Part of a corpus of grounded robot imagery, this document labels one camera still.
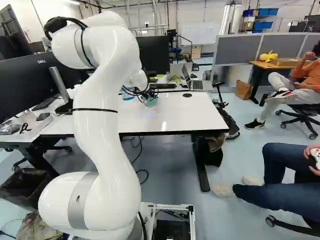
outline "jeans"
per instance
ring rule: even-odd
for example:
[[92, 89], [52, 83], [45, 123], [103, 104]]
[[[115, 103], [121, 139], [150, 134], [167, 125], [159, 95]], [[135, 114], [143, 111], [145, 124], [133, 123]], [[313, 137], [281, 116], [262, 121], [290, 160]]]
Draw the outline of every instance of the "jeans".
[[[320, 223], [320, 176], [310, 171], [314, 165], [304, 155], [306, 146], [267, 143], [263, 146], [264, 186], [235, 184], [235, 195], [264, 209], [284, 210]], [[299, 183], [281, 183], [286, 168], [295, 170]]]

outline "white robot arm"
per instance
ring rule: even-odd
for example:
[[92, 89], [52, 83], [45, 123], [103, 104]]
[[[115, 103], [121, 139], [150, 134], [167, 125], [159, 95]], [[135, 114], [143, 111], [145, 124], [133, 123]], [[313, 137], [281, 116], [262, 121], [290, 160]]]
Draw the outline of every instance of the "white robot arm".
[[98, 173], [56, 177], [40, 196], [39, 213], [49, 226], [73, 236], [140, 240], [140, 182], [117, 128], [118, 93], [124, 83], [131, 81], [141, 91], [148, 86], [136, 38], [111, 11], [69, 26], [64, 21], [48, 22], [55, 57], [70, 68], [96, 68], [75, 94], [73, 121], [75, 140]]

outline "paper bag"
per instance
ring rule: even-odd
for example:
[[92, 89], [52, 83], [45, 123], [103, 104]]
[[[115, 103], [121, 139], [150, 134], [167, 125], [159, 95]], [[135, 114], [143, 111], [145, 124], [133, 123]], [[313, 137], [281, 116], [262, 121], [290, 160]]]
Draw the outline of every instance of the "paper bag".
[[252, 86], [241, 80], [236, 81], [235, 95], [243, 100], [247, 100], [251, 96]]

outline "black sneaker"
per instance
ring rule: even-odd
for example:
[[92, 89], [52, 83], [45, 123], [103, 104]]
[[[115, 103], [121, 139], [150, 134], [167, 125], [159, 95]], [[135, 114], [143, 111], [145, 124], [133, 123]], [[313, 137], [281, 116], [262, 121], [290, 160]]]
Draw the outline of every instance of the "black sneaker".
[[265, 127], [265, 122], [266, 121], [264, 121], [263, 123], [258, 122], [257, 119], [255, 118], [253, 122], [245, 124], [244, 127], [246, 129], [250, 129], [250, 130], [252, 130], [252, 129], [262, 129], [262, 128]]

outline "black circular hole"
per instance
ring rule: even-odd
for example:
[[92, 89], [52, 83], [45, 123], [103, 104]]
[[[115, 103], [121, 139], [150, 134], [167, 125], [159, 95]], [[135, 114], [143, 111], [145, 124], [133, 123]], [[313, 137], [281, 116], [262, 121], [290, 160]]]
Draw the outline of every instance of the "black circular hole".
[[182, 96], [184, 96], [185, 98], [190, 98], [192, 97], [191, 93], [184, 93]]

